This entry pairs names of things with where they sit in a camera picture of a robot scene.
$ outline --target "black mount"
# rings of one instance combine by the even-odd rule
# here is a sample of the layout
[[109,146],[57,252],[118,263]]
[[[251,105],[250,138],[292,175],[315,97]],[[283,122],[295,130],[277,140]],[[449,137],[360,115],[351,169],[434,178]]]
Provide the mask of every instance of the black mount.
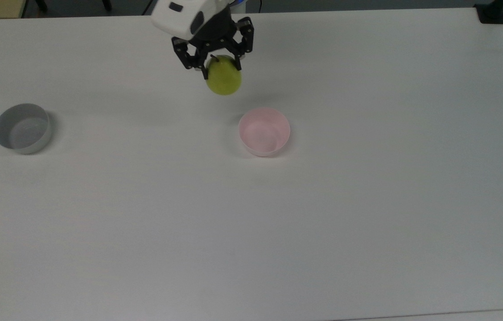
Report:
[[[172,47],[184,67],[200,69],[204,79],[208,79],[208,70],[204,65],[208,54],[218,49],[225,48],[231,52],[235,57],[236,69],[241,70],[240,59],[253,50],[254,28],[251,22],[248,16],[234,22],[230,8],[226,7],[203,25],[190,41],[172,37]],[[237,31],[242,35],[239,43],[234,40]],[[188,53],[188,44],[196,47],[194,55]]]
[[503,0],[494,0],[490,4],[476,4],[479,22],[482,24],[503,25]]

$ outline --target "pink bowl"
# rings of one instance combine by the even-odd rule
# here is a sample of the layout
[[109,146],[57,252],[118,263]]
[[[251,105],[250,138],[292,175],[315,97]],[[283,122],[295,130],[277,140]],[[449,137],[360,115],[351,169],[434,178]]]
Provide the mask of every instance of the pink bowl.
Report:
[[239,137],[248,152],[255,156],[275,154],[286,144],[290,134],[287,118],[273,108],[252,109],[239,120]]

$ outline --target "robotic arm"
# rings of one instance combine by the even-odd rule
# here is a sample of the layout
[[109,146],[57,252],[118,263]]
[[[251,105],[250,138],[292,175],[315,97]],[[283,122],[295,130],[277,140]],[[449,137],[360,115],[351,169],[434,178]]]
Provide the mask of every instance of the robotic arm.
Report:
[[[159,0],[150,20],[154,26],[171,34],[174,52],[186,69],[200,69],[204,79],[208,71],[204,65],[212,51],[227,49],[235,57],[235,67],[241,70],[240,59],[253,49],[252,20],[245,17],[238,22],[231,19],[230,0]],[[236,32],[242,35],[234,40]],[[196,47],[194,55],[188,45]]]

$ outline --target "bowl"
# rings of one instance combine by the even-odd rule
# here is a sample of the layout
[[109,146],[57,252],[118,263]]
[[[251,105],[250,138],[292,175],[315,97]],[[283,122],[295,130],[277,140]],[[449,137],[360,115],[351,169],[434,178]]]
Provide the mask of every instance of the bowl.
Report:
[[287,118],[273,108],[252,109],[239,120],[239,137],[255,156],[268,157],[279,152],[289,140]]
[[0,115],[0,145],[20,154],[44,148],[51,132],[47,112],[36,104],[18,104]]

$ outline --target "gray bowl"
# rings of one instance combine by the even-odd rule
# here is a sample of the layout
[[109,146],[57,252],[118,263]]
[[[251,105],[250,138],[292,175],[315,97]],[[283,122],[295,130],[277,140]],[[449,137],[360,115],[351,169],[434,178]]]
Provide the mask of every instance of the gray bowl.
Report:
[[44,148],[51,132],[49,116],[36,104],[18,104],[0,116],[0,145],[20,154]]

